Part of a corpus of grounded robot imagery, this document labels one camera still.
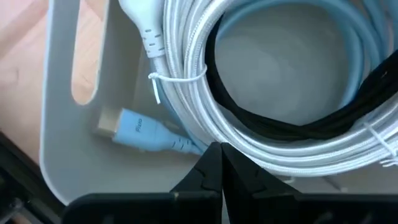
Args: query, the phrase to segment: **white plug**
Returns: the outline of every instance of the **white plug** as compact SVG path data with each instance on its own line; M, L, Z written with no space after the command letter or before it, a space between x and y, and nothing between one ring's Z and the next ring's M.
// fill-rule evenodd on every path
M119 4L138 27L148 57L165 55L162 30L164 0L119 0Z

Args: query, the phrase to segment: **wooden table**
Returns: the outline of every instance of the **wooden table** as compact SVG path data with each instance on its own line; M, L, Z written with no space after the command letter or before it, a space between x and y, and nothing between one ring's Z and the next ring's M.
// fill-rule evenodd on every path
M79 103L94 89L105 4L80 0L71 74ZM37 163L48 6L49 0L0 0L0 128Z

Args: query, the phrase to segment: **white cable tie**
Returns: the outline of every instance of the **white cable tie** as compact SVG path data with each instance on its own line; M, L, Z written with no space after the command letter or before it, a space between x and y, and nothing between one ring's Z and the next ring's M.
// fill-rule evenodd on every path
M159 97L159 91L157 89L156 79L159 79L159 80L162 80L165 82L172 82L172 83L190 83L190 82L196 82L199 79L201 79L202 77L204 77L206 75L206 72L207 72L207 67L204 67L204 69L201 71L201 73L198 76L193 77L193 78L170 78L170 77L160 75L157 72L152 72L151 74L148 75L148 78L150 80L152 80L152 86L154 88L156 103L160 104L160 97Z
M385 159L381 161L380 164L382 164L383 167L398 166L397 151L388 145L384 138L382 138L380 134L377 133L377 131L375 131L367 122L363 124L365 125L366 129L379 141L379 143L391 153L391 159Z

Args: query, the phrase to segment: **coiled cable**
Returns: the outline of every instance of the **coiled cable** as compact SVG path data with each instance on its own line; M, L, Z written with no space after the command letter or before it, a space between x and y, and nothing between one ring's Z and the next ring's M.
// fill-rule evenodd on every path
M245 9L253 7L253 5L258 4L249 4L240 10L247 11ZM210 32L205 51L205 62L208 66L207 80L210 90L215 100L221 106L230 110L247 128L261 136L281 141L334 138L347 132L356 120L373 111L398 90L398 88L395 88L396 76L392 70L394 69L394 64L391 64L396 59L392 58L389 60L389 63L385 62L378 66L365 79L353 101L318 121L297 126L259 116L239 107L234 102L218 74L215 59L215 44L220 23L221 19L219 19Z
M205 44L217 20L232 0L165 0L166 56L153 58L157 73L170 78L193 78L205 65ZM282 4L292 1L269 0ZM297 0L328 6L355 32L369 52L372 68L385 58L375 28L344 0ZM205 78L191 83L160 81L164 93L183 125L199 141L229 142L268 171L296 177L338 174L391 157L391 152L364 125L326 141L275 143L253 138L236 129L218 108ZM397 147L398 101L394 95L373 112L367 124L391 148Z

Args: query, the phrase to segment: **light blue connector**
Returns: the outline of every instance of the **light blue connector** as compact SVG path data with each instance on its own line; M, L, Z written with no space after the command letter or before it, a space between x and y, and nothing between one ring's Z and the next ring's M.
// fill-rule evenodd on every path
M98 132L116 143L157 152L174 150L202 154L191 140L169 131L161 122L131 110L104 109Z

